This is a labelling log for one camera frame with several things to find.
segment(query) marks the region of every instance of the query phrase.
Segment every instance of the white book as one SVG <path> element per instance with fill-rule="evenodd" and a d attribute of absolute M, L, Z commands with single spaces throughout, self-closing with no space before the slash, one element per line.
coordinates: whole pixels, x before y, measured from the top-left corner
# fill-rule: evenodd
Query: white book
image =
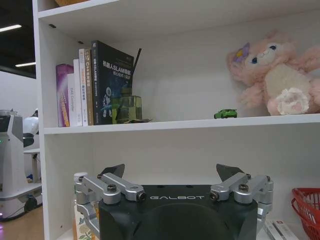
<path fill-rule="evenodd" d="M 70 127 L 77 126 L 77 112 L 76 112 L 76 99 L 75 99 L 75 78 L 74 74 L 67 75 L 68 85 L 68 107 L 69 107 L 69 122 Z"/>
<path fill-rule="evenodd" d="M 81 81 L 82 125 L 88 126 L 86 60 L 85 60 L 84 49 L 79 49 L 79 73 L 80 73 L 80 81 Z"/>
<path fill-rule="evenodd" d="M 76 126 L 82 126 L 82 101 L 79 59 L 73 60 L 74 69 L 74 99 L 76 112 Z"/>

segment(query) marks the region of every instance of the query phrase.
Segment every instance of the plush toy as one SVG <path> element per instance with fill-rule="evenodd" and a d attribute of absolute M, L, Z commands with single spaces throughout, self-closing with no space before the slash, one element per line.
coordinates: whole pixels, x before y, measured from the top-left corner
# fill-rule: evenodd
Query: plush toy
<path fill-rule="evenodd" d="M 230 53 L 227 65 L 235 80 L 249 86 L 240 96 L 247 107 L 265 103 L 271 115 L 320 113 L 320 78 L 307 75 L 320 68 L 320 47 L 297 57 L 289 37 L 273 31 Z"/>

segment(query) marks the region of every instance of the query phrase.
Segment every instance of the red basket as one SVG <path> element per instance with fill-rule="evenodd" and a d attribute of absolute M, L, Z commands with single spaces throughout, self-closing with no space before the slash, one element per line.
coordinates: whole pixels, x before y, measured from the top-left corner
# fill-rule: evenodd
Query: red basket
<path fill-rule="evenodd" d="M 311 240 L 320 240 L 320 188 L 294 188 L 292 207 Z"/>

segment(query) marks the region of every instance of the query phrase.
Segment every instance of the black antenna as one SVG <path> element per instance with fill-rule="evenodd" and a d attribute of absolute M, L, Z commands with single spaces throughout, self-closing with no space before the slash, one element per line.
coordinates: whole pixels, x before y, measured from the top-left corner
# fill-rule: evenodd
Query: black antenna
<path fill-rule="evenodd" d="M 139 48 L 138 54 L 137 54 L 137 56 L 135 58 L 135 62 L 134 62 L 134 65 L 133 65 L 132 74 L 131 74 L 131 80 L 134 78 L 134 73 L 135 73 L 135 70 L 136 70 L 136 66 L 137 66 L 141 51 L 142 51 L 142 48 Z"/>

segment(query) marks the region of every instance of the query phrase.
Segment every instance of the book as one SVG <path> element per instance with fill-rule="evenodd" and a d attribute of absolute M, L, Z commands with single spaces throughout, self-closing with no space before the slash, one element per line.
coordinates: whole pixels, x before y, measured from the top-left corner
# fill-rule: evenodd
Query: book
<path fill-rule="evenodd" d="M 73 60 L 74 69 L 74 100 L 76 111 L 76 126 L 82 126 L 82 102 L 79 59 Z"/>
<path fill-rule="evenodd" d="M 70 127 L 77 126 L 77 112 L 76 112 L 76 99 L 75 99 L 75 78 L 74 74 L 67 75 L 68 85 L 68 107 L 69 107 L 69 124 Z"/>
<path fill-rule="evenodd" d="M 79 73 L 81 81 L 82 126 L 88 126 L 85 50 L 79 49 Z"/>
<path fill-rule="evenodd" d="M 86 108 L 88 125 L 94 125 L 94 106 L 93 106 L 93 94 L 92 94 L 92 73 L 91 73 L 91 50 L 84 50 L 85 60 L 85 82 L 86 82 Z"/>
<path fill-rule="evenodd" d="M 134 57 L 98 40 L 91 43 L 94 125 L 112 124 L 111 98 L 132 90 Z"/>
<path fill-rule="evenodd" d="M 58 126 L 70 127 L 69 122 L 69 97 L 68 74 L 74 72 L 74 67 L 68 64 L 55 66 L 56 71 L 56 98 L 58 109 Z"/>

